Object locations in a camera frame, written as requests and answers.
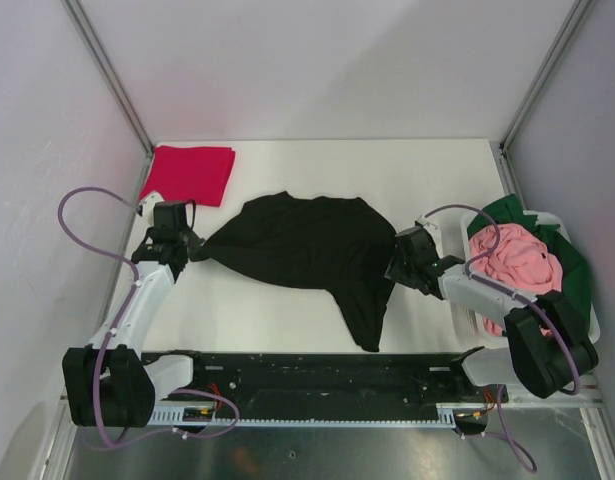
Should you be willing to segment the black t shirt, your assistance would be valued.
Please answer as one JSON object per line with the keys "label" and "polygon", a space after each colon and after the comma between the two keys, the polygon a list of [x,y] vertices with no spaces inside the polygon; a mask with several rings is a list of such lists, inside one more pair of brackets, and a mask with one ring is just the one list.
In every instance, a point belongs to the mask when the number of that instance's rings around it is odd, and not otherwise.
{"label": "black t shirt", "polygon": [[192,259],[275,286],[328,292],[354,342],[376,353],[394,289],[385,273],[395,236],[391,223],[359,197],[280,192],[246,202]]}

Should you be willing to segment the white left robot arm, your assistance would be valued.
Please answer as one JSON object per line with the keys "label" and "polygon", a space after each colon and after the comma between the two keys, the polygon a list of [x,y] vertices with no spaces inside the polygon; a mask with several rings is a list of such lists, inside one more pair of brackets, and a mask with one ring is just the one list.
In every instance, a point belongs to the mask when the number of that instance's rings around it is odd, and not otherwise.
{"label": "white left robot arm", "polygon": [[208,376],[191,357],[163,354],[145,365],[143,345],[156,313],[189,262],[200,239],[187,220],[187,205],[157,202],[153,225],[129,259],[133,280],[125,299],[84,347],[62,360],[72,421],[86,427],[144,427],[154,406],[174,391],[201,397]]}

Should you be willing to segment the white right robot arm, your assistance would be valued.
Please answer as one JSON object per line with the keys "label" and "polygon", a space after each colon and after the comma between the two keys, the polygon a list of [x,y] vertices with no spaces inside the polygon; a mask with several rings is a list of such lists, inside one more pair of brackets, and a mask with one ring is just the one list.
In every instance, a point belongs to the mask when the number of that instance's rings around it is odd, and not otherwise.
{"label": "white right robot arm", "polygon": [[564,294],[525,293],[472,271],[453,255],[441,257],[419,224],[395,236],[385,276],[497,322],[507,338],[501,353],[509,356],[519,382],[539,398],[578,394],[581,377],[598,365],[584,318]]}

